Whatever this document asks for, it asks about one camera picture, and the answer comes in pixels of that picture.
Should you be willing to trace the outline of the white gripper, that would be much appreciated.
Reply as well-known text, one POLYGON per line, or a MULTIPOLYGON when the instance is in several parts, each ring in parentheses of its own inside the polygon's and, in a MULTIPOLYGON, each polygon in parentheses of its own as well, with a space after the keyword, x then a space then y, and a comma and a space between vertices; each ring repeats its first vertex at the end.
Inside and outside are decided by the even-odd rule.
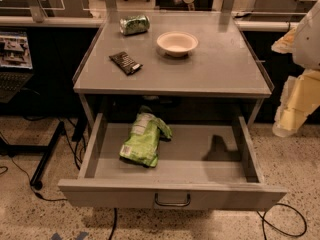
POLYGON ((271 50, 280 54, 293 51, 294 63, 306 68, 300 76, 288 77, 274 118, 273 133, 289 137, 320 106, 320 0, 297 28, 290 29, 272 44, 271 50))

